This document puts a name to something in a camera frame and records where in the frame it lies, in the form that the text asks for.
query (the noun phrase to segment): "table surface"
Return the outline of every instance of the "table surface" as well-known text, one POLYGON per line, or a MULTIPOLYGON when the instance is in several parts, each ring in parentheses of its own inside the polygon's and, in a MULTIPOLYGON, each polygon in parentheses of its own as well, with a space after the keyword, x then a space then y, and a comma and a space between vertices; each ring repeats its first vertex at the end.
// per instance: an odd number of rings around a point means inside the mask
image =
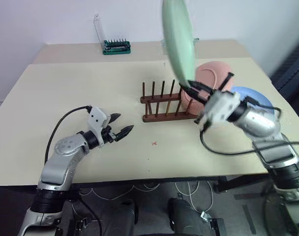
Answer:
MULTIPOLYGON (((250 57, 247 50, 235 40, 204 40, 195 44, 199 59, 250 57)), ((104 56, 98 43, 49 44, 38 53, 33 64, 158 61, 167 60, 161 42, 132 42, 131 53, 104 56)))
MULTIPOLYGON (((227 62, 235 73, 236 86, 259 91, 284 110, 281 130, 290 140, 299 141, 299 117, 260 67, 245 55, 228 56, 198 59, 197 65, 212 60, 227 62)), ((111 124, 115 132, 126 125, 135 126, 120 142, 91 150, 77 167, 75 183, 265 173, 256 154, 222 156, 205 150, 193 120, 142 122, 142 82, 150 94, 152 81, 159 93, 162 80, 167 91, 173 79, 166 59, 29 65, 0 107, 0 185, 37 184, 54 126, 69 110, 88 104, 122 114, 111 124)), ((170 111, 176 106, 173 102, 170 111)), ((166 107, 167 103, 160 104, 160 112, 166 107)), ((85 111, 68 116, 53 144, 86 131, 87 118, 85 111)), ((205 138, 211 148, 221 151, 251 148, 251 141, 229 123, 210 128, 205 138)))

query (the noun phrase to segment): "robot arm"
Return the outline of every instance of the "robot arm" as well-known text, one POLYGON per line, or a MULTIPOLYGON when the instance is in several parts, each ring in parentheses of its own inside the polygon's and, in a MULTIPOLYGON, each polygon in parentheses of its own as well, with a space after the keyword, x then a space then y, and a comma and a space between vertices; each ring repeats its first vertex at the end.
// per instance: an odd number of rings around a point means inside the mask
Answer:
POLYGON ((289 141, 284 134, 280 133, 279 116, 275 117, 267 110, 248 106, 248 103, 260 105, 251 97, 246 97, 241 101, 238 93, 213 90, 195 81, 189 81, 189 83, 191 87, 183 87, 183 89, 191 97, 205 104, 205 110, 195 120, 201 126, 200 138, 203 145, 206 146, 203 134, 212 124, 232 122, 252 140, 255 152, 269 172, 274 188, 280 197, 288 202, 299 201, 299 156, 292 145, 284 144, 289 141), (199 97, 199 90, 210 93, 208 100, 199 97))
POLYGON ((92 107, 88 119, 89 131, 79 132, 59 140, 52 157, 46 162, 37 186, 37 193, 31 207, 26 211, 19 236, 30 226, 54 226, 60 223, 63 204, 70 196, 77 164, 97 146, 119 141, 129 134, 133 125, 118 134, 111 132, 109 123, 120 114, 108 115, 102 109, 92 107))

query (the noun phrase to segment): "green plate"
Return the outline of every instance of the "green plate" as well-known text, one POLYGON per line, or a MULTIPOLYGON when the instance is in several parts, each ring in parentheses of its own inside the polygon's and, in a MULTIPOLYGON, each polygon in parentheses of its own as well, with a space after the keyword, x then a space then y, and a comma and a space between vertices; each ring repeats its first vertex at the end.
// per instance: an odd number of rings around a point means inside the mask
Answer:
POLYGON ((183 0, 164 0, 163 28, 166 50, 174 73, 182 86, 195 80, 192 25, 183 0))

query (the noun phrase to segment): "floor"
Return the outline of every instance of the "floor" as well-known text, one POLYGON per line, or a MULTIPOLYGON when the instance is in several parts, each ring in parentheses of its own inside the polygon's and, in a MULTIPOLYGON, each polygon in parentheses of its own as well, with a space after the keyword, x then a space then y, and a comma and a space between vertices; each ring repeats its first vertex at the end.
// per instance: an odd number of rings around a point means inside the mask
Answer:
MULTIPOLYGON (((261 182, 221 194, 214 193, 214 203, 209 213, 213 218, 224 219, 227 235, 267 235, 262 218, 263 198, 260 197, 260 193, 266 184, 266 182, 261 182)), ((180 191, 188 193, 186 182, 178 182, 177 185, 180 191)), ((190 186, 191 191, 193 191, 197 186, 197 181, 190 182, 190 186)), ((146 190, 142 185, 137 185, 137 187, 146 190)), ((120 185, 95 188, 94 190, 100 196, 113 198, 130 188, 131 185, 120 185)), ((89 191, 90 189, 84 189, 82 192, 88 193, 89 191)), ((135 226, 134 235, 172 233, 167 215, 167 201, 171 197, 176 197, 177 193, 174 183, 170 182, 162 183, 157 189, 150 192, 133 189, 127 195, 114 201, 100 199, 93 193, 83 196, 83 200, 101 218, 103 228, 107 225, 111 212, 116 206, 124 199, 132 198, 139 206, 139 222, 135 226)), ((33 195, 31 194, 0 189, 0 236, 17 234, 25 211, 30 206, 32 199, 33 195)), ((189 197, 184 196, 184 199, 190 202, 189 197)), ((205 181, 200 182, 199 189, 192 195, 192 201, 197 209, 209 207, 211 195, 209 186, 205 181)), ((72 205, 69 202, 64 205, 63 219, 67 219, 72 215, 71 207, 72 205)), ((74 208, 79 215, 91 218, 89 212, 80 203, 75 203, 74 208)), ((89 227, 82 231, 82 235, 91 235, 91 232, 96 235, 97 229, 97 222, 91 222, 89 227)))

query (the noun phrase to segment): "blue plate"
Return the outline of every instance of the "blue plate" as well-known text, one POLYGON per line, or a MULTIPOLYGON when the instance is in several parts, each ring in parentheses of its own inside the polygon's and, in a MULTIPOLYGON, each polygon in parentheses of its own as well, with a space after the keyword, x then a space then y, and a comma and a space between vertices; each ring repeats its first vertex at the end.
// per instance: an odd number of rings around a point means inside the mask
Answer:
MULTIPOLYGON (((238 92, 240 94, 241 100, 243 100, 246 96, 250 96, 250 97, 256 99, 260 104, 272 107, 272 103, 262 93, 254 90, 254 89, 247 88, 247 87, 233 86, 231 89, 231 92, 238 92)), ((249 104, 249 105, 252 107, 258 108, 258 109, 260 108, 258 106, 254 106, 252 104, 249 104)), ((264 109, 264 110, 274 113, 274 110, 271 110, 271 109, 264 109)))

